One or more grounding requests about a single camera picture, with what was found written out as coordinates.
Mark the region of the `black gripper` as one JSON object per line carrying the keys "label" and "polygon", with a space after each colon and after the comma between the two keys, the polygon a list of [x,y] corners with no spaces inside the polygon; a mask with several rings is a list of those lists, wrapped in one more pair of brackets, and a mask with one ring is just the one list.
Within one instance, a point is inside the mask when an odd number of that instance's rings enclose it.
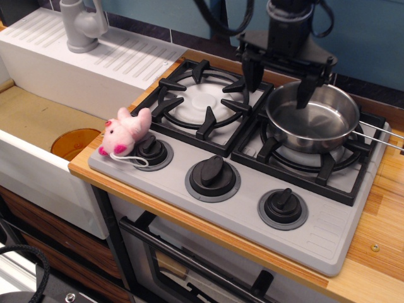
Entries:
{"label": "black gripper", "polygon": [[319,85],[330,82],[337,58],[312,37],[312,19],[286,22],[271,19],[267,31],[240,34],[237,52],[247,89],[255,92],[264,69],[301,79],[296,109],[304,109]]}

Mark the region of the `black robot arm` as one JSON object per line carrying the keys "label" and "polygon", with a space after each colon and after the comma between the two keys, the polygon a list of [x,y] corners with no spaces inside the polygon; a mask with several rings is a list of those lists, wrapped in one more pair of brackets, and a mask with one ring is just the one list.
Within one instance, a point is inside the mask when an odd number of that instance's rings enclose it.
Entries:
{"label": "black robot arm", "polygon": [[285,73],[300,79],[295,94],[298,109],[309,103],[317,87],[330,82],[331,71],[337,58],[320,47],[315,38],[329,35],[330,26],[322,33],[312,27],[315,7],[320,5],[330,21],[335,17],[325,1],[268,1],[266,12],[269,16],[267,31],[249,31],[254,1],[248,1],[240,26],[231,29],[214,17],[204,1],[195,2],[199,12],[209,26],[221,35],[236,36],[239,39],[237,53],[241,58],[242,72],[247,89],[258,88],[264,69]]}

